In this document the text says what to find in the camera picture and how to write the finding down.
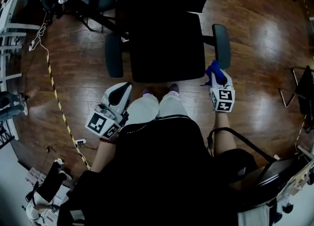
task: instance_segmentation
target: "forearm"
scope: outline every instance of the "forearm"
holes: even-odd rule
[[[215,128],[230,127],[228,116],[226,113],[215,113]],[[214,137],[214,153],[215,156],[222,154],[225,151],[235,149],[236,142],[231,133],[228,131],[219,131]]]
[[[115,152],[116,145],[101,141],[91,171],[100,172],[110,161],[112,161]]]

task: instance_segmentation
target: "black strap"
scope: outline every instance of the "black strap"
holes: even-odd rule
[[[208,141],[208,145],[213,144],[212,141],[212,134],[214,132],[219,132],[219,131],[228,131],[229,133],[232,133],[233,135],[235,135],[236,137],[238,137],[240,140],[242,140],[245,144],[247,144],[250,148],[254,149],[255,151],[257,151],[260,155],[262,155],[268,162],[273,163],[275,161],[277,161],[275,158],[269,156],[268,154],[266,154],[265,152],[263,152],[262,150],[260,150],[257,146],[255,146],[253,143],[251,143],[246,137],[242,136],[241,134],[237,133],[235,130],[229,128],[229,127],[220,127],[220,128],[216,128],[213,129],[208,137],[207,137],[207,141]]]

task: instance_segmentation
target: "white pants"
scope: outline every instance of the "white pants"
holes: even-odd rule
[[[170,115],[186,115],[179,94],[176,91],[170,91],[164,95],[161,102],[149,93],[132,102],[127,110],[129,119],[125,125],[147,123],[156,117],[166,117]]]

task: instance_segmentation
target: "yellow and black striped cable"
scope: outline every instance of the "yellow and black striped cable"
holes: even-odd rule
[[[54,80],[53,80],[52,71],[51,71],[51,66],[50,66],[50,61],[49,61],[49,54],[47,55],[47,64],[48,64],[48,71],[49,71],[49,76],[50,76],[50,80],[51,80],[51,84],[52,84],[54,96],[55,96],[55,99],[56,99],[57,102],[58,102],[59,109],[60,109],[60,111],[61,111],[61,113],[62,113],[63,121],[64,121],[64,123],[65,123],[65,125],[66,125],[66,127],[67,127],[67,129],[68,129],[68,132],[69,132],[69,134],[70,134],[70,136],[71,136],[71,139],[72,139],[72,141],[73,141],[74,147],[76,148],[77,152],[79,153],[80,157],[82,158],[82,160],[83,160],[84,164],[86,165],[86,167],[88,168],[88,170],[90,170],[91,167],[89,166],[89,164],[88,164],[88,162],[87,162],[85,156],[80,152],[79,148],[78,148],[78,147],[76,146],[76,144],[75,144],[74,136],[73,136],[73,134],[72,134],[72,132],[71,132],[71,129],[70,129],[70,127],[69,127],[69,124],[68,124],[68,122],[67,122],[67,119],[66,119],[66,117],[65,117],[65,115],[64,115],[64,111],[63,111],[63,109],[62,109],[61,103],[60,103],[60,101],[59,101],[58,94],[57,94],[57,90],[55,89],[55,86],[54,86]]]

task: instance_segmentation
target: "blue object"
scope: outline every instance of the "blue object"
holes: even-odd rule
[[[220,70],[220,66],[217,60],[214,60],[208,69],[205,71],[206,75],[209,77],[209,81],[206,82],[204,85],[212,86],[211,82],[211,73],[214,73],[216,81],[218,84],[223,85],[223,82],[226,80],[225,75]]]

